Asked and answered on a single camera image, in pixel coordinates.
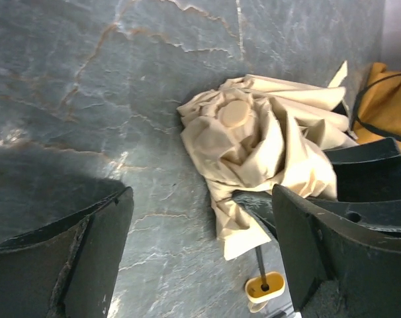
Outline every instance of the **yellow plastic object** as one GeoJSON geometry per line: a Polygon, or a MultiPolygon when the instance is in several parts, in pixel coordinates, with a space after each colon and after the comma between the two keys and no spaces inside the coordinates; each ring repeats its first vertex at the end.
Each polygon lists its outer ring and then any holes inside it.
{"type": "Polygon", "coordinates": [[[247,281],[245,285],[245,292],[247,298],[252,303],[266,302],[270,299],[279,297],[285,291],[286,282],[283,275],[278,272],[269,272],[266,273],[265,277],[269,286],[269,290],[267,291],[263,291],[261,288],[261,276],[252,278],[247,281]]]}

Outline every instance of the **gray wall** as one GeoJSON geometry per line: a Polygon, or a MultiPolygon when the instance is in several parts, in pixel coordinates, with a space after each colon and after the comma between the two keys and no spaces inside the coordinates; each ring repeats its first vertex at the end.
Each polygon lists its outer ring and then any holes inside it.
{"type": "Polygon", "coordinates": [[[401,70],[401,0],[386,0],[382,61],[392,70],[401,70]]]}
{"type": "MultiPolygon", "coordinates": [[[[134,188],[110,317],[249,317],[243,285],[256,274],[254,253],[224,261],[175,109],[247,72],[326,85],[346,59],[351,103],[379,58],[383,7],[383,0],[0,0],[0,147],[25,140],[27,158],[134,188]]],[[[49,211],[31,213],[38,220],[49,211]]],[[[267,269],[283,270],[276,244],[264,250],[267,269]]],[[[256,317],[274,310],[271,302],[256,317]]]]}

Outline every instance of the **orange fabric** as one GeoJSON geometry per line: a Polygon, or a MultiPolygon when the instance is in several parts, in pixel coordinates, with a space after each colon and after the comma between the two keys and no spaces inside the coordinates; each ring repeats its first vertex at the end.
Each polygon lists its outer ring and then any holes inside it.
{"type": "MultiPolygon", "coordinates": [[[[374,63],[368,85],[399,73],[401,72],[387,71],[386,64],[374,63]]],[[[387,79],[372,86],[361,101],[358,117],[364,123],[401,136],[401,76],[387,79]]],[[[384,138],[368,131],[358,122],[355,122],[353,131],[358,136],[357,142],[359,144],[384,138]]],[[[401,142],[398,141],[398,145],[401,149],[401,142]]]]}

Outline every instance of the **crumpled brown paper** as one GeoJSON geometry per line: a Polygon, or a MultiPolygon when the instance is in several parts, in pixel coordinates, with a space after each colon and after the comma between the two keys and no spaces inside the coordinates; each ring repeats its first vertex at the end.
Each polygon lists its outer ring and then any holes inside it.
{"type": "Polygon", "coordinates": [[[270,241],[232,200],[234,190],[271,193],[282,184],[303,197],[336,199],[336,176],[322,150],[355,144],[343,133],[348,118],[331,112],[345,95],[336,87],[343,71],[327,88],[247,75],[178,107],[181,137],[210,190],[226,260],[270,241]],[[226,108],[234,101],[248,104],[240,116],[226,108]]]}

